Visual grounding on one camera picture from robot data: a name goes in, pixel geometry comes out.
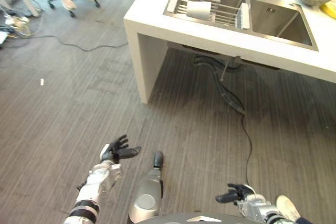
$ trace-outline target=yellow object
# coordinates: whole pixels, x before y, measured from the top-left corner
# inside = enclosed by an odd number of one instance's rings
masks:
[[[336,0],[332,0],[321,5],[320,9],[328,16],[336,19]]]

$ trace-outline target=white countertop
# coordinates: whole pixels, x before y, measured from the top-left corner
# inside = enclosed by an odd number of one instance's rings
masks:
[[[135,0],[124,19],[145,35],[336,83],[336,20],[299,0],[284,1],[302,6],[319,51],[165,16],[168,0]]]

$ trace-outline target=white cup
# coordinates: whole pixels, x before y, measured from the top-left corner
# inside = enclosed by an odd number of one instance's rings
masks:
[[[187,16],[191,18],[198,18],[208,20],[210,17],[211,2],[188,1]]]

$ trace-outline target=dish rack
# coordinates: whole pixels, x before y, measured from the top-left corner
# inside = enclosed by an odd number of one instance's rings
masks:
[[[211,2],[211,11],[208,22],[219,23],[224,26],[249,29],[248,4],[240,0],[240,6],[234,7],[221,4],[221,0],[170,0],[167,11],[178,15],[187,16],[188,1]]]

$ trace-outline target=kitchen island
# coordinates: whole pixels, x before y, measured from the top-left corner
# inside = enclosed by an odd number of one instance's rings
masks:
[[[135,0],[124,17],[138,91],[148,103],[167,41],[336,83],[336,20],[300,0],[318,51],[164,15],[169,0]]]

